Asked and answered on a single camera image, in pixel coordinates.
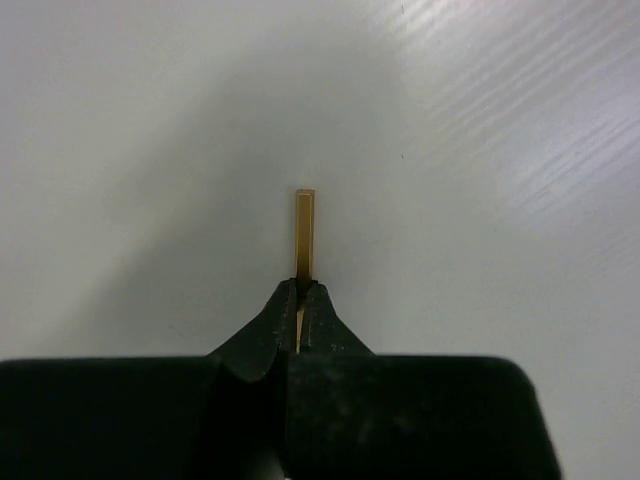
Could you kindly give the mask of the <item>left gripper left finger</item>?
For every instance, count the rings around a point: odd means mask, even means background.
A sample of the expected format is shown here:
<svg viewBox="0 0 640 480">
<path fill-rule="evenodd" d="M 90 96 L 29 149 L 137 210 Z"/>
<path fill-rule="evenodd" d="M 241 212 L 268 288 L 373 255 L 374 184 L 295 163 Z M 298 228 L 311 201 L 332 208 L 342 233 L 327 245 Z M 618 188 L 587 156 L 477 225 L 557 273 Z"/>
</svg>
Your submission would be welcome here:
<svg viewBox="0 0 640 480">
<path fill-rule="evenodd" d="M 41 358 L 1 365 L 5 479 L 280 479 L 277 359 L 296 287 L 195 356 Z"/>
</svg>

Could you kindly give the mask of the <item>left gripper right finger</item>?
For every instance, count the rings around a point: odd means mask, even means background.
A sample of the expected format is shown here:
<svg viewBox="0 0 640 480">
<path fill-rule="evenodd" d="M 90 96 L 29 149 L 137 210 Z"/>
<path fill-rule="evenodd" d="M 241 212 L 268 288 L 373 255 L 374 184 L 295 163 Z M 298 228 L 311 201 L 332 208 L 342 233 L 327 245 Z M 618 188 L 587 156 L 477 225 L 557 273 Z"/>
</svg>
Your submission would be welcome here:
<svg viewBox="0 0 640 480">
<path fill-rule="evenodd" d="M 558 479 L 526 373 L 504 358 L 376 355 L 307 294 L 287 362 L 287 471 L 294 479 Z"/>
</svg>

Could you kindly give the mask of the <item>gold makeup pencil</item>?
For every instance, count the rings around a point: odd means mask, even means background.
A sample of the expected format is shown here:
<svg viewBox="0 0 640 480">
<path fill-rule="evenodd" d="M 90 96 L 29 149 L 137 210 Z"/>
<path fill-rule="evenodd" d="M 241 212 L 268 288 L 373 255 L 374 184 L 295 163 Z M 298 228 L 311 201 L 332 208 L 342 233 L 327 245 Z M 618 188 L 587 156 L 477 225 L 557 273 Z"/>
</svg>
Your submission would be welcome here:
<svg viewBox="0 0 640 480">
<path fill-rule="evenodd" d="M 295 350 L 301 351 L 305 301 L 313 280 L 315 191 L 295 195 L 295 280 L 297 292 Z"/>
</svg>

